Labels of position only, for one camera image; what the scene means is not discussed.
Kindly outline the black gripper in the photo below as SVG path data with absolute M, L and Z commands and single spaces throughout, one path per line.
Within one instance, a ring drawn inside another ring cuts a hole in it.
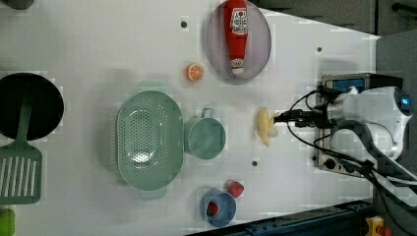
M 274 117 L 274 123 L 289 122 L 286 117 Z M 331 123 L 323 112 L 318 111 L 304 111 L 301 109 L 290 110 L 290 121 L 298 128 L 317 127 L 330 128 Z

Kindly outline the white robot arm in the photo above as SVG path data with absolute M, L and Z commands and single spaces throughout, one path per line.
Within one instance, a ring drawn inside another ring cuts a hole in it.
M 321 103 L 307 110 L 291 107 L 267 124 L 328 130 L 327 146 L 319 141 L 310 146 L 359 173 L 393 201 L 416 208 L 416 175 L 397 162 L 412 118 L 409 96 L 396 87 L 343 92 L 318 86 L 313 93 Z

